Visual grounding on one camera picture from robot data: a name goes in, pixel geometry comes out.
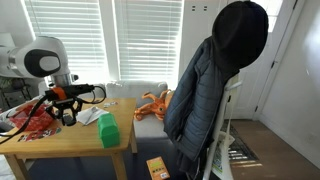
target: door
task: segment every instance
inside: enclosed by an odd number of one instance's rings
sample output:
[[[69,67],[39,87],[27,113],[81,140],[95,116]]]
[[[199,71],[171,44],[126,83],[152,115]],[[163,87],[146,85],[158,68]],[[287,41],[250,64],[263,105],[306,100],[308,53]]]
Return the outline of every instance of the door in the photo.
[[[252,0],[268,13],[269,30],[266,46],[260,57],[250,66],[241,69],[239,79],[243,85],[238,89],[238,100],[233,110],[233,119],[252,119],[273,67],[282,37],[294,10],[295,0]]]

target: wooden table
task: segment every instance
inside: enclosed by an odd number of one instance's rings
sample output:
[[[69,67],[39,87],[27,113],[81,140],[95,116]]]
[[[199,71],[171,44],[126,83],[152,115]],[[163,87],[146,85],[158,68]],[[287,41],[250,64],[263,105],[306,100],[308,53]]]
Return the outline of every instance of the wooden table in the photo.
[[[106,102],[118,102],[118,105],[103,108]],[[91,104],[84,104],[82,109],[90,108]],[[97,121],[82,126],[77,123],[74,126],[62,126],[54,121],[50,128],[61,127],[60,133],[31,142],[17,142],[19,134],[6,143],[0,145],[0,154],[4,154],[14,175],[18,180],[30,179],[23,159],[58,158],[58,157],[82,157],[82,156],[111,156],[118,179],[127,179],[122,152],[131,144],[132,153],[137,153],[137,145],[133,127],[133,114],[136,107],[134,98],[106,99],[95,105],[111,112],[117,121],[120,131],[120,145],[102,148],[98,136]]]

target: table leg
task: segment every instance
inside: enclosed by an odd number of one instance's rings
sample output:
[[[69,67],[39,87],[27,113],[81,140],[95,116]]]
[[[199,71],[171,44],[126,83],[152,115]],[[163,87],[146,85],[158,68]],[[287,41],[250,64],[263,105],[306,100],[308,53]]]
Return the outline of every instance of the table leg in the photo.
[[[18,159],[16,155],[5,155],[5,157],[17,180],[31,179],[23,160]]]
[[[126,173],[126,167],[124,165],[122,153],[114,153],[111,155],[114,170],[116,171],[117,179],[118,180],[126,180],[127,179],[127,173]]]
[[[137,141],[136,141],[136,133],[134,132],[134,126],[133,125],[132,125],[132,129],[131,129],[130,144],[131,144],[131,152],[132,153],[138,153]]]

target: orange stuffed animal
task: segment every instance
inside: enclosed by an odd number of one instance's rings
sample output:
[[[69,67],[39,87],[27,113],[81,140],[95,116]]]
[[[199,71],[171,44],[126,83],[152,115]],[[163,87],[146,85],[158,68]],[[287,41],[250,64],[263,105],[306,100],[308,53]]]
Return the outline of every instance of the orange stuffed animal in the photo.
[[[142,99],[151,98],[153,102],[145,104],[140,108],[137,108],[134,111],[134,118],[138,121],[141,121],[143,115],[155,113],[155,115],[159,120],[163,120],[164,115],[167,111],[165,98],[168,91],[170,91],[170,89],[163,91],[160,95],[160,98],[157,98],[155,95],[151,94],[150,92],[143,94]]]

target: green tissue box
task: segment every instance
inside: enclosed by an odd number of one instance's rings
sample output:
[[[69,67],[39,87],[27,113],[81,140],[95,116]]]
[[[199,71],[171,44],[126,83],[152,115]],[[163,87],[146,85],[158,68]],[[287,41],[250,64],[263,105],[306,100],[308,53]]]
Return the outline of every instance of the green tissue box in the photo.
[[[120,144],[120,134],[113,114],[102,114],[98,119],[99,137],[103,148]]]

